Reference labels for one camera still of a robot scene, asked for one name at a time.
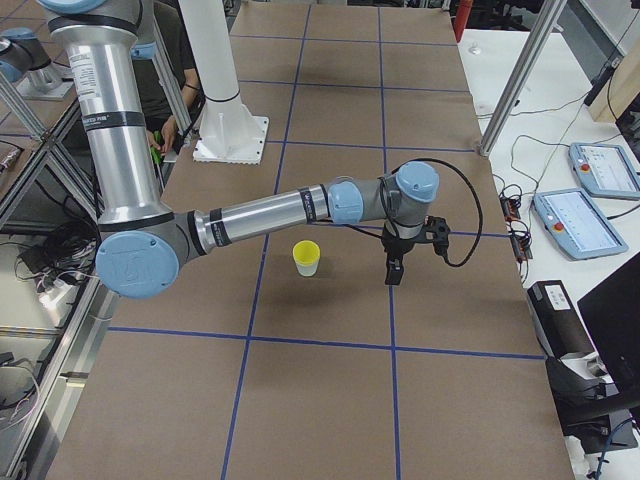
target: person's arm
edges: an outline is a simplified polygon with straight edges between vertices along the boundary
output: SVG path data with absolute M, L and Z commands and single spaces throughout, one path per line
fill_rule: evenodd
M 187 109 L 191 108 L 193 102 L 198 96 L 200 89 L 200 79 L 198 78 L 198 72 L 195 68 L 190 68 L 184 71 L 185 84 L 182 87 L 182 100 L 184 100 Z M 173 115 L 171 115 L 162 126 L 162 138 L 164 139 L 164 145 L 161 148 L 161 152 L 166 154 L 173 147 L 173 142 L 176 140 L 178 133 L 178 124 Z

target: white table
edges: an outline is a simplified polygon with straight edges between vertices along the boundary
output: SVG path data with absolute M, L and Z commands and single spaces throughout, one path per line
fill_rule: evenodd
M 489 119 L 483 115 L 491 114 L 495 109 L 526 38 L 527 33 L 523 32 L 467 30 L 464 33 L 459 50 L 483 131 L 489 123 Z M 557 108 L 580 98 L 590 88 L 589 80 L 562 35 L 554 33 L 519 96 L 520 103 L 512 113 Z M 560 140 L 574 118 L 575 122 Z M 530 135 L 548 143 L 571 144 L 598 142 L 617 133 L 619 131 L 614 124 L 593 122 L 581 100 L 558 111 L 512 116 L 491 152 L 491 165 L 494 173 L 507 183 L 517 183 L 524 192 L 531 192 L 535 187 L 533 181 L 510 166 L 511 148 L 519 135 Z M 623 146 L 632 158 L 636 170 L 640 171 L 640 165 L 621 136 L 607 143 Z M 571 171 L 566 147 L 556 148 L 521 138 L 515 146 L 513 158 L 520 170 L 534 178 L 540 178 L 545 164 L 550 161 L 538 191 L 579 186 Z M 496 181 L 496 187 L 498 190 L 502 188 L 500 181 Z M 637 210 L 612 222 L 629 245 L 627 252 L 587 261 L 568 260 L 544 231 L 536 214 L 529 214 L 531 199 L 532 195 L 525 195 L 520 208 L 522 218 L 530 225 L 533 238 L 531 249 L 534 258 L 528 265 L 525 288 L 540 280 L 559 279 L 564 283 L 571 299 L 577 302 L 640 251 L 640 210 Z M 596 203 L 606 215 L 626 211 L 635 205 L 634 202 L 609 199 L 596 199 Z M 597 463 L 595 457 L 596 455 L 589 456 L 592 466 Z M 607 459 L 611 463 L 603 468 L 601 480 L 637 480 L 640 472 L 640 449 L 609 452 Z

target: table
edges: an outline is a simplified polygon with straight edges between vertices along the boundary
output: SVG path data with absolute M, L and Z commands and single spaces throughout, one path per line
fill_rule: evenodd
M 526 34 L 520 32 L 467 30 L 464 33 L 459 50 L 473 94 L 474 106 L 481 117 L 481 129 L 489 122 L 483 115 L 493 112 L 525 40 Z M 513 113 L 560 107 L 567 102 L 580 99 L 590 88 L 590 82 L 562 35 L 553 33 L 533 68 L 519 97 L 520 103 Z M 571 127 L 563 136 L 570 124 Z M 494 173 L 500 175 L 507 183 L 517 183 L 525 192 L 529 192 L 534 188 L 533 182 L 515 172 L 510 166 L 511 148 L 519 135 L 527 134 L 548 143 L 570 144 L 598 142 L 617 133 L 619 131 L 614 124 L 595 123 L 581 100 L 558 111 L 512 116 L 491 152 L 491 165 Z M 615 137 L 607 143 L 621 145 L 633 160 L 636 170 L 640 171 L 633 152 L 622 137 Z M 516 144 L 513 158 L 519 169 L 534 178 L 539 178 L 545 164 L 550 162 L 547 173 L 540 182 L 539 191 L 579 186 L 571 171 L 568 152 L 564 147 L 556 149 L 554 146 L 521 139 Z M 500 190 L 502 183 L 496 180 L 496 186 Z M 533 259 L 528 264 L 525 288 L 540 280 L 559 279 L 575 303 L 640 251 L 640 212 L 634 212 L 612 222 L 628 243 L 629 251 L 588 261 L 570 261 L 550 239 L 536 214 L 530 213 L 531 197 L 524 196 L 521 208 L 521 216 L 530 225 L 533 238 Z M 634 205 L 634 202 L 611 199 L 596 199 L 596 203 L 606 215 L 623 212 Z M 611 452 L 607 454 L 607 459 L 611 464 L 605 466 L 601 477 L 603 480 L 632 480 L 640 471 L 638 449 Z M 593 465 L 593 456 L 589 460 Z
M 244 102 L 270 117 L 264 158 L 184 150 L 168 204 L 207 211 L 435 156 L 479 191 L 478 252 L 453 270 L 416 248 L 394 288 L 378 242 L 335 226 L 192 262 L 160 296 L 121 302 L 48 478 L 572 478 L 448 14 L 248 3 L 232 43 Z M 432 213 L 456 261 L 477 220 L 439 171 Z M 312 278 L 291 259 L 303 238 L 323 252 Z

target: white robotic arm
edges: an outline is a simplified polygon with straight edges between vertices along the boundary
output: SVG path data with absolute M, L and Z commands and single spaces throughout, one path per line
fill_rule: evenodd
M 446 223 L 425 220 L 438 174 L 422 162 L 375 180 L 341 178 L 208 214 L 175 214 L 159 198 L 131 64 L 132 52 L 153 50 L 152 0 L 38 2 L 74 72 L 105 204 L 96 268 L 107 287 L 150 297 L 168 288 L 182 265 L 214 248 L 325 218 L 342 224 L 385 220 L 388 284 L 399 284 L 402 256 L 415 243 L 434 243 L 446 260 Z

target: person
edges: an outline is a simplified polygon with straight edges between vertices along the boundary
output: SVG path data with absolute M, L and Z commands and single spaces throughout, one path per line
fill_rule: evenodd
M 175 8 L 158 0 L 153 3 L 158 28 L 167 49 L 173 74 L 181 88 L 182 99 L 187 108 L 192 111 L 199 98 L 200 80 L 184 26 Z M 133 70 L 138 85 L 142 113 L 147 124 L 149 146 L 156 148 L 162 155 L 174 147 L 177 151 L 179 149 L 179 144 L 176 142 L 178 140 L 178 125 L 160 85 L 153 61 L 136 60 L 133 62 Z M 156 131 L 160 132 L 163 139 L 162 144 L 154 138 Z

